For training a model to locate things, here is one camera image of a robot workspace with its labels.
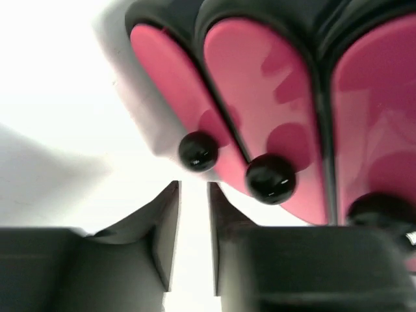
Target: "black knob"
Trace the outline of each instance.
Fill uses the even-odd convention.
[[[264,154],[254,159],[246,171],[246,185],[259,202],[276,205],[288,200],[296,187],[296,174],[285,159]]]
[[[207,171],[218,159],[218,144],[204,132],[189,133],[179,145],[179,158],[183,166],[193,172]]]
[[[416,210],[397,196],[370,193],[358,198],[346,222],[384,230],[406,255],[416,250]]]

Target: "glossy black ball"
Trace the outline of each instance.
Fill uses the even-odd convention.
[[[179,158],[183,166],[190,171],[210,170],[218,160],[218,144],[204,132],[189,133],[179,145]]]
[[[375,192],[358,198],[350,206],[346,223],[385,231],[405,254],[416,249],[416,209],[397,196]]]
[[[296,188],[296,173],[285,159],[264,154],[248,166],[246,185],[250,194],[259,202],[277,205],[292,196]]]

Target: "pink oval panel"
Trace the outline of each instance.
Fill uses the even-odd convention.
[[[331,83],[340,222],[368,192],[416,205],[416,15],[361,37]]]
[[[187,131],[205,131],[220,145],[214,170],[221,180],[247,193],[246,163],[188,55],[168,34],[150,25],[135,26],[130,40],[136,58]]]
[[[326,224],[326,200],[311,81],[299,53],[268,27],[225,19],[207,33],[204,57],[224,101],[240,118],[240,135],[253,158],[285,157],[298,184],[282,207],[313,224]]]

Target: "pink panel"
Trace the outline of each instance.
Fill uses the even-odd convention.
[[[220,145],[214,167],[220,178],[246,193],[246,163],[187,54],[164,31],[149,25],[137,25],[130,39],[137,59],[187,131],[204,130]]]
[[[359,196],[416,205],[416,15],[359,39],[332,81],[340,221]]]
[[[229,18],[208,32],[204,55],[224,101],[238,112],[251,156],[275,153],[297,169],[295,193],[282,206],[306,222],[326,224],[311,83],[299,53],[269,28]]]

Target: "pink surface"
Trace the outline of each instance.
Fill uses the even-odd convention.
[[[275,153],[297,169],[296,191],[282,207],[306,222],[326,224],[313,96],[300,55],[267,27],[229,18],[208,32],[204,56],[224,101],[238,113],[251,156]]]
[[[354,43],[335,69],[332,99],[340,221],[368,192],[416,205],[416,16]]]
[[[214,169],[222,181],[246,193],[246,163],[187,54],[165,32],[137,25],[130,35],[137,59],[188,132],[204,130],[220,145]]]

